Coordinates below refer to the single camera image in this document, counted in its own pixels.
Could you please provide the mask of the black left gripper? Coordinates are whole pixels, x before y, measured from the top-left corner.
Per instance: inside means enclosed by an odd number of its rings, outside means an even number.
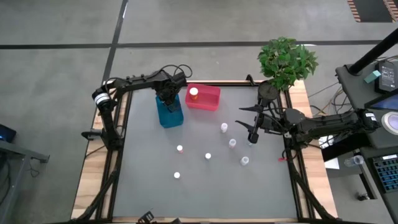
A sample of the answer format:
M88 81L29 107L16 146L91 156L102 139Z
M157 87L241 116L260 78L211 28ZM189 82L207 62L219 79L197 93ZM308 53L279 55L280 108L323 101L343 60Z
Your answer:
M170 112L174 113L181 109L179 102L174 102L180 89L187 84L185 77L171 78L155 84L154 90L164 106L170 106Z

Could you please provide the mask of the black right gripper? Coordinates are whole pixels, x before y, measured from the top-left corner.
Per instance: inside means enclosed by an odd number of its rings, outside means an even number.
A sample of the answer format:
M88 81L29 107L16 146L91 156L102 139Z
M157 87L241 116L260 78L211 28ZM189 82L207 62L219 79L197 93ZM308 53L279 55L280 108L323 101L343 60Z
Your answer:
M279 120L264 112L264 107L261 105L254 105L247 108L239 108L243 111L253 111L256 112L254 118L254 124L244 123L242 121L236 120L236 123L244 126L248 132L248 141L256 144L259 138L258 131L262 129L265 133L283 135L285 133L284 127L279 123Z

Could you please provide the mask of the pink plastic bin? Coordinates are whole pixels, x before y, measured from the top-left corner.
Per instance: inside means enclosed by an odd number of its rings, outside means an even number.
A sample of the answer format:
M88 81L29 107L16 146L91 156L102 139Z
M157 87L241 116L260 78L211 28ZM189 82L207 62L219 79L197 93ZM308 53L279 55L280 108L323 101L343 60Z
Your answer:
M198 90L196 98L192 97L190 93L190 90L193 88ZM185 96L185 104L189 108L216 111L219 107L220 95L221 89L217 86L189 83Z

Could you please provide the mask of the green potted plant black pot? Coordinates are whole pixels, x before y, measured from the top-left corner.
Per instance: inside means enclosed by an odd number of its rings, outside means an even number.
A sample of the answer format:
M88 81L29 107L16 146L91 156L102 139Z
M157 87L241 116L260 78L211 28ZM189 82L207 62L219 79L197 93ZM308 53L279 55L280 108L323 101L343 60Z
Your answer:
M261 73L268 78L272 90L278 96L297 80L314 75L318 67L317 56L295 39L279 37L261 47L257 56Z

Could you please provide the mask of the white paper sheet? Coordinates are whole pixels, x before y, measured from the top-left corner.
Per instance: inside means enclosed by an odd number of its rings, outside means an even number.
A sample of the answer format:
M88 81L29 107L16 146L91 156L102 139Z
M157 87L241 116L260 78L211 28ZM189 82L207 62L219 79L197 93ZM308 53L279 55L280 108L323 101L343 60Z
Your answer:
M334 136L333 135L328 135L328 136L323 136L319 140L319 146L324 149L326 147L329 147L333 145L334 142Z
M338 158L333 158L330 159L329 161L324 162L325 168L326 169L333 169L333 170L339 170L340 169L340 165L338 162Z

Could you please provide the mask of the dark grey side desk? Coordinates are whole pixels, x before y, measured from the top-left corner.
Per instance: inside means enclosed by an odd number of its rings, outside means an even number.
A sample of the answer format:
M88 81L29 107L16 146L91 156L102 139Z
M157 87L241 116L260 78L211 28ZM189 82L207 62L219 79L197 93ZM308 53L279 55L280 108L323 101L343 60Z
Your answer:
M374 84L364 81L365 76L369 75L375 67L375 64L368 65L359 72L359 76L354 76L348 73L347 66L343 66L336 69L336 74L352 107L354 109L369 109L370 112L376 116L377 121L381 123L382 116L393 110L375 110L365 108L364 105L380 96L390 95L391 93L397 94L398 89L386 94L375 92ZM384 192L372 163L373 157L398 154L398 136L387 132L381 123L381 127L373 133L352 134L322 150L323 159L329 161L330 159L336 158L354 149L360 150L394 224L398 224L398 191L390 193Z

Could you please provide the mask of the tilted blue screen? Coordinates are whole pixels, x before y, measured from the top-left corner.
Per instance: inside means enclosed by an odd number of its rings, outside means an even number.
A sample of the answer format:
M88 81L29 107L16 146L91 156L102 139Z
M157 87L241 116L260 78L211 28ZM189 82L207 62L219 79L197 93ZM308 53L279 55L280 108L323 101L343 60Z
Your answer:
M398 111L398 93L380 96L379 98L367 102L364 106L365 108L371 108L375 110Z

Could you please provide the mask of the black round pole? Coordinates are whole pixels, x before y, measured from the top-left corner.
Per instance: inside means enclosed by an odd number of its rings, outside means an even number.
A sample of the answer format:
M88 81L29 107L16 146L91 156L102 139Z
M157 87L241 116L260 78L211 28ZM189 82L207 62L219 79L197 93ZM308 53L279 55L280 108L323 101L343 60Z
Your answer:
M388 51L398 43L398 28L389 34L385 39L373 47L368 53L361 57L357 62L348 67L348 73L359 76L359 72L367 67L371 62L375 61L379 56Z

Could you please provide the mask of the white round disc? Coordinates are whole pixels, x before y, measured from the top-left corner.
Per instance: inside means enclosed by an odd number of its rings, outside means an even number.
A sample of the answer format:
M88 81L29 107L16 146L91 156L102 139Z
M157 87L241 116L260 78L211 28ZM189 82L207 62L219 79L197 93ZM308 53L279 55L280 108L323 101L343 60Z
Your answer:
M398 136L398 112L391 111L384 114L381 123L387 132Z

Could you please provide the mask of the black power adapter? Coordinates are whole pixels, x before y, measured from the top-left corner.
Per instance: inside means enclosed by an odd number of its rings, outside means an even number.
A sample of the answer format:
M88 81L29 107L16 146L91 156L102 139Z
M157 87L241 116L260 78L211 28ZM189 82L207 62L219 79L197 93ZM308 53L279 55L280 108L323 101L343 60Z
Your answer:
M375 92L388 93L398 87L398 68L392 62L381 61L375 69L380 73L375 81Z

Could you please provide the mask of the backlit black keyboard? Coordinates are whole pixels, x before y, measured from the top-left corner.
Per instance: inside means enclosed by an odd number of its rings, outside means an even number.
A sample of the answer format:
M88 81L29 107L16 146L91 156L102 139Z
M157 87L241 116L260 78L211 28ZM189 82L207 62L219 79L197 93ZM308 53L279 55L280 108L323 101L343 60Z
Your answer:
M373 157L372 163L384 192L398 191L398 154Z

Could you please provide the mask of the black striped floor mat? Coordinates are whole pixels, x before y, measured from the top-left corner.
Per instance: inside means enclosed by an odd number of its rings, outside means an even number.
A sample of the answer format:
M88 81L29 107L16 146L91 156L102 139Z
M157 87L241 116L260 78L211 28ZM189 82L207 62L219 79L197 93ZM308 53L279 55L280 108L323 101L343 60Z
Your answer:
M388 8L388 11L392 16L398 16L398 6L395 4L394 0L383 0L384 4Z
M388 22L389 13L382 0L347 0L356 22Z

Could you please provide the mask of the grey metal table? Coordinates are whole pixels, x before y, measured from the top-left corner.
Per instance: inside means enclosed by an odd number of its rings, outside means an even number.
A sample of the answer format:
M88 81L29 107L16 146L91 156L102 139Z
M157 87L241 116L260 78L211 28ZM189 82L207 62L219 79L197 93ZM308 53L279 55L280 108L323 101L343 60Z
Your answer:
M9 223L30 161L36 159L40 163L48 163L49 157L48 154L0 141L0 224Z

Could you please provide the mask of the dark device blue light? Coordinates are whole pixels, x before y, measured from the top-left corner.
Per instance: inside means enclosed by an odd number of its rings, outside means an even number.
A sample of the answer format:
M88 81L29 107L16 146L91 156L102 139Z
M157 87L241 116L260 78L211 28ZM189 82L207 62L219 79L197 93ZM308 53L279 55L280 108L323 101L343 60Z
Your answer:
M0 141L12 143L16 137L17 132L5 125L0 124Z

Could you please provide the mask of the small black bracket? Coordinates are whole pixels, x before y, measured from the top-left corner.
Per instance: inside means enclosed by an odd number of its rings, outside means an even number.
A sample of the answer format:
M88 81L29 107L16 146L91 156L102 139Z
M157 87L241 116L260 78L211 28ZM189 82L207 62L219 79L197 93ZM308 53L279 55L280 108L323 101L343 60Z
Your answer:
M148 211L138 219L137 224L151 224L154 218L152 212Z

